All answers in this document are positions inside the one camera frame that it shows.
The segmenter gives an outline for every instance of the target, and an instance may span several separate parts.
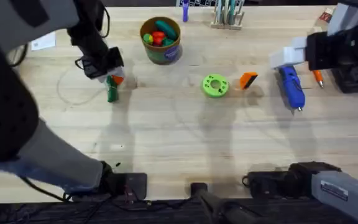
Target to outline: orange object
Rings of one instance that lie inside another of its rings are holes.
[[[256,79],[256,77],[258,77],[258,73],[256,72],[245,72],[239,80],[240,87],[243,90],[248,89],[248,87],[251,86],[252,82]]]
[[[316,78],[316,81],[317,81],[318,85],[321,88],[324,88],[323,76],[321,75],[321,72],[319,70],[314,70],[313,73],[314,73],[314,77]]]
[[[156,38],[164,39],[165,33],[161,32],[161,31],[155,31],[155,32],[152,32],[152,36],[153,36],[154,39],[156,39]]]
[[[120,85],[124,81],[124,78],[116,75],[111,75],[111,78],[114,80],[115,83],[117,83],[117,85]]]

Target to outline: white paper sheet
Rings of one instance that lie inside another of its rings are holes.
[[[55,32],[51,32],[31,42],[31,50],[41,50],[54,46],[56,46]]]

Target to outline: table surface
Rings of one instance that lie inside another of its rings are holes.
[[[285,170],[293,162],[324,161],[358,178],[358,94],[345,95],[324,74],[325,88],[306,65],[297,65],[306,94],[302,112],[292,113],[282,97],[268,54],[304,36],[323,6],[245,7],[242,30],[209,28],[211,8],[110,8],[110,46],[120,48],[126,80],[118,103],[107,103],[103,84],[74,66],[80,51],[65,30],[57,46],[29,52],[19,67],[41,117],[81,152],[118,172],[145,172],[149,198],[185,198],[192,182],[207,182],[223,197],[246,197],[241,177],[251,170]],[[153,64],[139,37],[142,23],[168,16],[182,30],[181,58]],[[259,74],[238,90],[244,72]],[[210,73],[231,84],[219,99],[200,90]],[[61,194],[57,187],[38,183]],[[14,175],[0,173],[0,202],[53,201]]]

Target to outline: pen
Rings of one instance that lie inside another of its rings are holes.
[[[313,73],[314,73],[314,77],[316,78],[318,85],[321,88],[324,88],[323,76],[321,75],[321,72],[319,70],[314,70]]]
[[[183,0],[183,22],[188,20],[188,11],[189,11],[189,0]]]

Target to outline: label sticker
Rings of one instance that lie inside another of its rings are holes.
[[[164,53],[165,58],[169,60],[175,59],[175,57],[178,54],[178,50],[179,50],[178,46],[171,47]]]
[[[337,198],[340,198],[347,202],[349,198],[349,191],[343,189],[342,187],[339,187],[337,185],[331,184],[329,182],[320,181],[320,188],[322,191],[325,191]]]
[[[319,19],[321,19],[322,21],[325,21],[327,23],[329,23],[331,21],[332,15],[328,14],[327,12],[324,12]]]

